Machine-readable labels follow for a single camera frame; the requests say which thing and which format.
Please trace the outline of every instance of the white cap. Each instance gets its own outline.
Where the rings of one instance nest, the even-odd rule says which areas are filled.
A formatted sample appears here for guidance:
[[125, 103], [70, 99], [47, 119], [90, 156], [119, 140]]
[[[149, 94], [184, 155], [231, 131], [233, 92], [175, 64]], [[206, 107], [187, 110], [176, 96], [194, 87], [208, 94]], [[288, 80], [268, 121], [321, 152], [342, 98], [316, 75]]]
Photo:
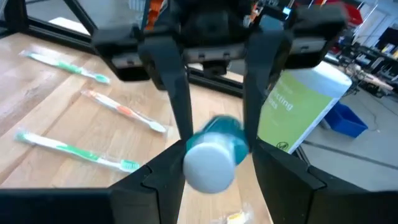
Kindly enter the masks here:
[[214, 194], [227, 189], [234, 179], [233, 155], [215, 142], [202, 142], [185, 155], [183, 172], [191, 187]]
[[340, 98], [353, 83], [352, 80], [326, 62], [315, 68], [287, 70], [295, 79], [307, 88], [332, 98]]

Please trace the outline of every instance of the plastic wrapper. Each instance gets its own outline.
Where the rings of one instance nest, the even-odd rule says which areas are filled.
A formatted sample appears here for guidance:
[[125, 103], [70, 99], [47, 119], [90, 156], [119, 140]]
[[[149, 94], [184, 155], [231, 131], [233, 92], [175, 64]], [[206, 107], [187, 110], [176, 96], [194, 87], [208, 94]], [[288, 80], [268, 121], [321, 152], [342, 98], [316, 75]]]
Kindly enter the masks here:
[[108, 78], [105, 75], [91, 72], [83, 67], [78, 67], [76, 65], [72, 65], [67, 62], [63, 62], [61, 60], [54, 59], [52, 57], [48, 57], [46, 55], [39, 54], [37, 52], [34, 52], [33, 50], [23, 50], [19, 55], [31, 58], [33, 60], [45, 63], [50, 66], [54, 66], [56, 68], [68, 71], [70, 73], [74, 73], [77, 75], [82, 75], [84, 77], [92, 78], [96, 80], [98, 83], [103, 83], [109, 85], [111, 82], [111, 79]]
[[254, 212], [250, 204], [244, 203], [242, 210], [236, 213], [227, 214], [217, 220], [213, 220], [210, 224], [253, 224]]
[[159, 122], [150, 119], [143, 114], [140, 114], [133, 109], [128, 108], [127, 106], [123, 106], [120, 103], [110, 99], [109, 97], [102, 95], [101, 93], [97, 93], [93, 90], [82, 90], [81, 94], [95, 100], [97, 103], [104, 105], [112, 110], [117, 111], [119, 114], [122, 114], [128, 118], [137, 119], [140, 122], [146, 124], [148, 128], [151, 128], [158, 133], [166, 133], [167, 128], [166, 126], [160, 124]]
[[83, 160], [94, 162], [97, 164], [102, 164], [104, 166], [117, 169], [123, 172], [132, 173], [139, 168], [139, 164], [134, 161], [129, 161], [125, 159], [116, 160], [110, 158], [109, 156], [97, 155], [94, 152], [79, 149], [75, 146], [71, 146], [64, 142], [46, 138], [38, 134], [30, 133], [26, 130], [19, 129], [15, 135], [15, 139], [20, 142], [25, 142], [28, 144], [33, 144], [37, 146], [46, 147], [48, 149], [54, 149], [56, 151], [64, 152], [65, 154], [70, 154], [75, 157], [79, 157]]

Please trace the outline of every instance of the desk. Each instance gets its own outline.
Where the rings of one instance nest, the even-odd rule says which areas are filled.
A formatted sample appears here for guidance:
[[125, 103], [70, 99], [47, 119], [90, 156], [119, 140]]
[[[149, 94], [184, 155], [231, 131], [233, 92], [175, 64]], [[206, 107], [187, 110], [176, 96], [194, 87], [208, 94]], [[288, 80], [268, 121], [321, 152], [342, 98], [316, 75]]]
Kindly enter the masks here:
[[[110, 86], [71, 75], [18, 53], [33, 48], [112, 79]], [[124, 177], [118, 171], [81, 161], [61, 152], [14, 140], [18, 128], [100, 154], [144, 164], [173, 144], [178, 131], [167, 94], [152, 82], [123, 83], [97, 56], [22, 34], [0, 39], [0, 187], [107, 187]], [[159, 120], [165, 136], [97, 105], [80, 90], [95, 91]], [[201, 128], [215, 114], [242, 119], [242, 100], [191, 85], [193, 125]], [[271, 223], [251, 156], [237, 168], [228, 190], [203, 195], [186, 185], [178, 223], [209, 223], [243, 203], [254, 208], [256, 223]]]
[[[345, 69], [342, 66], [339, 66], [339, 67], [336, 67], [336, 68], [338, 70], [342, 71], [343, 73], [345, 73]], [[378, 77], [375, 77], [372, 74], [366, 73], [365, 77], [359, 77], [360, 80], [362, 80], [362, 78], [363, 78], [364, 82], [371, 83], [371, 84], [376, 85], [376, 86], [378, 86], [380, 88], [383, 88], [385, 90], [392, 91], [394, 89], [394, 87], [388, 85], [386, 82], [380, 80]]]

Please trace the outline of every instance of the toothpaste cap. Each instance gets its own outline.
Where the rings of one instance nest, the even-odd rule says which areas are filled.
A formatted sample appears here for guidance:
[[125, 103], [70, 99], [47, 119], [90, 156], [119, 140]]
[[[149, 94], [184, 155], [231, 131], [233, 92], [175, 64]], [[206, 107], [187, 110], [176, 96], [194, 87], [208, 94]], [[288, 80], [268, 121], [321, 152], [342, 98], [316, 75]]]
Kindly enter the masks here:
[[217, 142], [201, 142], [185, 155], [183, 172], [195, 190], [214, 194], [229, 187], [234, 179], [233, 155]]

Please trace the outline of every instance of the floor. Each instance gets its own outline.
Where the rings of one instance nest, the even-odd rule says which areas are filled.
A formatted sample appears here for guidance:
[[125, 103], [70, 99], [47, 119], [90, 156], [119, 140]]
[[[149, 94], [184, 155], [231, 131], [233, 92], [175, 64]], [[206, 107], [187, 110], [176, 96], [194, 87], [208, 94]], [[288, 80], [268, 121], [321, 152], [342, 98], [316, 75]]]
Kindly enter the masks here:
[[311, 164], [368, 190], [398, 189], [398, 103], [363, 90], [340, 102], [369, 129], [353, 139], [317, 126], [302, 145]]
[[[139, 12], [128, 8], [128, 0], [79, 1], [98, 27], [140, 19]], [[43, 0], [28, 4], [27, 8], [30, 16], [45, 21], [56, 17], [78, 21], [62, 0]], [[232, 63], [230, 70], [242, 74], [243, 61]], [[307, 144], [302, 145], [310, 162], [368, 190], [398, 189], [398, 150], [395, 147], [398, 103], [388, 98], [377, 99], [365, 91], [347, 96], [341, 102], [348, 105], [369, 130], [352, 139], [320, 126], [315, 128]]]

